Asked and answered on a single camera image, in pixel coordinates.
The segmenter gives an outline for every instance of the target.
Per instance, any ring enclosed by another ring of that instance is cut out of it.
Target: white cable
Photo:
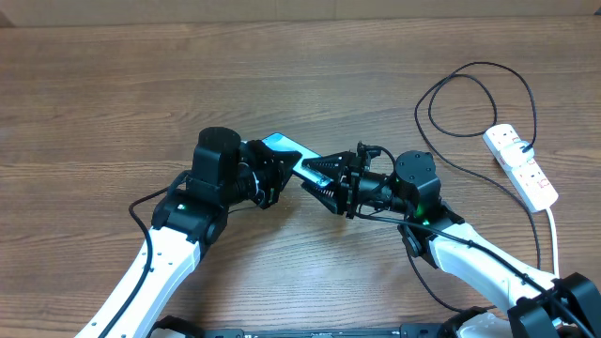
[[[560,253],[557,245],[557,230],[555,229],[555,219],[553,218],[553,213],[551,212],[551,208],[548,207],[545,209],[548,215],[548,225],[551,228],[551,246],[552,246],[552,254],[553,254],[553,274],[560,278]]]

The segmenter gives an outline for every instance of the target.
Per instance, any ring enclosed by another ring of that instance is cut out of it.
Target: power strip
[[[521,151],[528,143],[517,136],[511,125],[491,127],[483,137],[531,212],[545,210],[557,201],[559,195],[534,160],[534,150]]]

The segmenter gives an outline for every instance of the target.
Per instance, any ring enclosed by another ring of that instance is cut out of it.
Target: wooden surface
[[[394,154],[425,150],[415,103],[473,60],[510,66],[532,86],[536,156],[560,193],[561,273],[601,284],[599,31],[595,17],[0,30],[0,337],[69,337],[82,328],[142,243],[128,204],[190,167],[204,127],[245,139],[279,131],[322,154],[360,140]],[[469,73],[489,87],[500,122],[530,139],[520,82],[496,69]],[[440,92],[435,115],[458,132],[492,118],[467,80]],[[425,130],[452,161],[510,187],[481,138]],[[455,210],[534,264],[524,212],[483,181],[437,166]],[[390,170],[384,160],[374,167]],[[393,226],[331,215],[299,185],[293,178],[267,211],[233,214],[163,313],[247,330],[452,315],[419,284]],[[140,207],[144,220],[153,206]],[[547,217],[535,220],[550,269]],[[418,266],[453,305],[486,305],[455,277]]]
[[[0,0],[0,12],[17,27],[593,15],[600,6],[601,0]]]

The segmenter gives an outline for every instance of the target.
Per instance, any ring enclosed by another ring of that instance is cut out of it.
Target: wooden table
[[[69,337],[82,328],[142,243],[128,204],[191,166],[204,127],[245,139],[279,131],[321,154],[360,140],[394,154],[425,150],[415,103],[473,60],[510,66],[532,86],[536,157],[560,193],[561,273],[601,285],[599,32],[598,17],[0,30],[0,336]],[[500,122],[530,139],[532,110],[518,79],[485,67],[468,73],[490,88]],[[467,80],[440,92],[435,115],[457,132],[492,119]],[[452,161],[511,186],[480,137],[449,137],[429,122],[425,130]],[[531,227],[515,202],[437,166],[455,210],[534,264]],[[379,160],[374,170],[390,165]],[[232,215],[163,314],[246,330],[452,315],[424,292],[394,226],[331,215],[299,185],[292,179],[267,211]],[[140,207],[147,222],[153,207]],[[549,270],[547,216],[535,220]],[[418,267],[453,305],[486,305],[455,277],[422,260]]]

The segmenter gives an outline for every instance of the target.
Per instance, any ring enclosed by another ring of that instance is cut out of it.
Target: power outlet
[[[501,155],[502,150],[513,144],[522,143],[516,130],[511,125],[500,124],[491,127],[483,137],[486,145],[499,162],[499,165],[505,170],[531,212],[544,210],[557,201],[559,195],[534,159],[533,151],[532,157],[519,166],[510,167],[507,165],[508,161],[505,161]]]

